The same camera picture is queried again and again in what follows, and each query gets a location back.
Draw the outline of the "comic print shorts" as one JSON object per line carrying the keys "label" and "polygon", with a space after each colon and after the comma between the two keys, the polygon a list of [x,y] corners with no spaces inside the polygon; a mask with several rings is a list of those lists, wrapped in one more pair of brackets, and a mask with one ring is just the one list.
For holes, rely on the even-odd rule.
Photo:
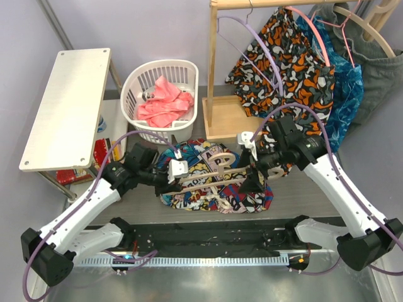
{"label": "comic print shorts", "polygon": [[[229,150],[224,144],[210,143],[202,138],[188,140],[176,146],[188,163],[189,176],[197,177],[218,171],[222,159],[210,158],[221,153],[234,156],[234,162],[229,165],[236,168],[239,155]],[[268,210],[274,198],[273,192],[262,177],[259,178],[264,191],[261,193],[241,193],[239,190],[245,172],[236,172],[223,176],[208,176],[184,182],[182,193],[163,194],[161,201],[174,209],[188,211],[218,211],[224,214],[258,213]]]}

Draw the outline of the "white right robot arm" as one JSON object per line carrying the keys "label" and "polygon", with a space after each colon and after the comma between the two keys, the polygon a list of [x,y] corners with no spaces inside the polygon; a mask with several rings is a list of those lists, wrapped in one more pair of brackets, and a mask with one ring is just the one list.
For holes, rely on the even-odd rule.
{"label": "white right robot arm", "polygon": [[270,123],[275,139],[274,150],[259,152],[252,140],[253,132],[237,135],[242,147],[239,167],[246,167],[247,178],[241,193],[262,191],[258,176],[269,178],[269,171],[282,164],[293,164],[313,180],[327,196],[344,221],[344,226],[320,223],[300,215],[285,224],[285,243],[297,249],[312,243],[335,250],[344,263],[361,271],[390,252],[402,235],[399,219],[387,219],[352,183],[337,158],[327,151],[319,135],[305,135],[286,116]]}

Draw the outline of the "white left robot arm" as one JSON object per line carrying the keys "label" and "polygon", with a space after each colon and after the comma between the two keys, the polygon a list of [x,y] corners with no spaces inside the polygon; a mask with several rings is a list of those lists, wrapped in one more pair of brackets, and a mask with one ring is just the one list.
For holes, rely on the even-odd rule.
{"label": "white left robot arm", "polygon": [[28,268],[53,287],[85,258],[115,247],[129,250],[135,231],[123,218],[113,218],[90,233],[81,232],[138,184],[154,187],[156,195],[181,190],[179,179],[188,173],[188,163],[181,152],[175,151],[161,168],[154,162],[157,155],[156,149],[136,143],[123,161],[106,164],[88,190],[65,212],[39,231],[27,229],[21,235],[21,247]]}

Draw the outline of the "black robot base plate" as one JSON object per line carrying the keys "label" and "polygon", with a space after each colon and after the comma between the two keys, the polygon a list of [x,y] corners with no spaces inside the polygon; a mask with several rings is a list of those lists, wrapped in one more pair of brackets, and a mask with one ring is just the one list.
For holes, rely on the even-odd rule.
{"label": "black robot base plate", "polygon": [[272,257],[281,250],[318,249],[312,243],[293,243],[285,220],[202,221],[132,225],[125,243],[110,252],[157,251],[158,257],[228,258]]}

